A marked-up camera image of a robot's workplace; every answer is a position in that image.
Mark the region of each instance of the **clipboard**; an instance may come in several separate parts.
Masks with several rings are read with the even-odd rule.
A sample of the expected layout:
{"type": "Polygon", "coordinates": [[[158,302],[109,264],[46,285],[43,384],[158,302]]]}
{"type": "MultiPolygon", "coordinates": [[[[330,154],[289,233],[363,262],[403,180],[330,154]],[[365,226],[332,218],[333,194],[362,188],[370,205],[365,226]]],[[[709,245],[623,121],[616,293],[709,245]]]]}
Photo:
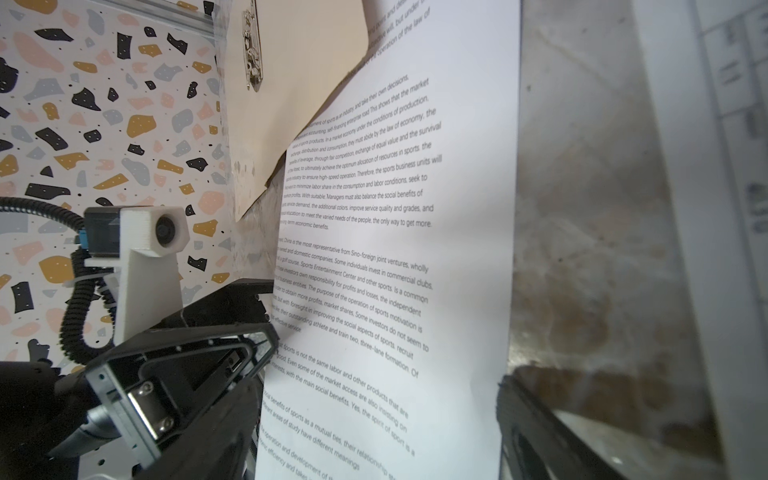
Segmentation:
{"type": "Polygon", "coordinates": [[[365,56],[368,32],[360,0],[233,0],[229,19],[223,113],[239,220],[365,56]]]}

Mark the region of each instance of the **camera lens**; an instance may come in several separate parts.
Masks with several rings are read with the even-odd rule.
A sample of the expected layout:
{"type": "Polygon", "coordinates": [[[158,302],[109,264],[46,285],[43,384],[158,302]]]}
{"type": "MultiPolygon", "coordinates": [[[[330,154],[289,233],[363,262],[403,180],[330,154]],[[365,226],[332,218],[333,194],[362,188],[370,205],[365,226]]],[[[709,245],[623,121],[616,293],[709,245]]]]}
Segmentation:
{"type": "Polygon", "coordinates": [[[163,247],[167,246],[170,242],[174,241],[176,236],[176,226],[174,221],[163,215],[157,219],[157,225],[154,226],[154,234],[157,237],[157,241],[163,247]]]}

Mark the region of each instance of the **black cable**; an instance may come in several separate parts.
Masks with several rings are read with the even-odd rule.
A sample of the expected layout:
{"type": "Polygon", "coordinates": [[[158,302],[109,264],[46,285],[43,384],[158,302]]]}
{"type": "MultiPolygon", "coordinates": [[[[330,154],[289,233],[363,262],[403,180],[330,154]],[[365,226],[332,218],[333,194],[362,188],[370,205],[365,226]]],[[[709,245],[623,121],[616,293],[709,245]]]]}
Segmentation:
{"type": "MultiPolygon", "coordinates": [[[[85,220],[80,215],[57,205],[40,200],[32,200],[31,198],[0,197],[0,212],[38,215],[62,223],[78,233],[85,228],[85,220]]],[[[110,271],[86,267],[85,259],[89,257],[88,252],[82,248],[78,248],[70,255],[75,278],[110,271]]],[[[91,306],[96,285],[99,285],[99,293],[104,301],[105,308],[107,308],[112,317],[112,326],[114,327],[114,318],[117,310],[114,307],[114,297],[109,292],[109,289],[106,288],[104,279],[91,278],[75,282],[64,319],[61,322],[61,330],[59,330],[59,341],[61,342],[61,349],[64,351],[64,354],[73,362],[82,365],[85,365],[114,346],[114,343],[110,340],[107,345],[96,349],[88,346],[83,339],[85,317],[91,306]]]]}

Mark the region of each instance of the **terrazzo wallpaper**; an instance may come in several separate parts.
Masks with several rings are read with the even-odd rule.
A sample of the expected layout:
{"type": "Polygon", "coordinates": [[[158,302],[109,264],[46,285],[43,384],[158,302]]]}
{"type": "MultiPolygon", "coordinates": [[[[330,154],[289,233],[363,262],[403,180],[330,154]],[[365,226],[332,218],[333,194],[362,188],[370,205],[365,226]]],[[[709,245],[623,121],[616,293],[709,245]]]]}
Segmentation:
{"type": "MultiPolygon", "coordinates": [[[[233,279],[218,95],[205,38],[82,0],[3,2],[0,196],[80,215],[97,205],[185,207],[182,294],[201,298],[233,279]]],[[[0,360],[80,368],[58,347],[73,243],[53,221],[0,214],[0,360]]],[[[85,332],[93,346],[111,337],[101,302],[85,332]]]]}

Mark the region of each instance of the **metal clip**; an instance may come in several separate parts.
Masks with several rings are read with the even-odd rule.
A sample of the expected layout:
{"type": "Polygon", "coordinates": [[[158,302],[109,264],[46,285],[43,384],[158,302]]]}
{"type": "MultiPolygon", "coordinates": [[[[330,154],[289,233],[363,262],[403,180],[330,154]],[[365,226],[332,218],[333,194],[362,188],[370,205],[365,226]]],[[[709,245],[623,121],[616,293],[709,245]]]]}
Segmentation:
{"type": "Polygon", "coordinates": [[[251,11],[243,12],[243,56],[245,60],[246,87],[259,91],[264,73],[261,66],[261,39],[259,38],[259,15],[256,0],[251,2],[251,11]]]}

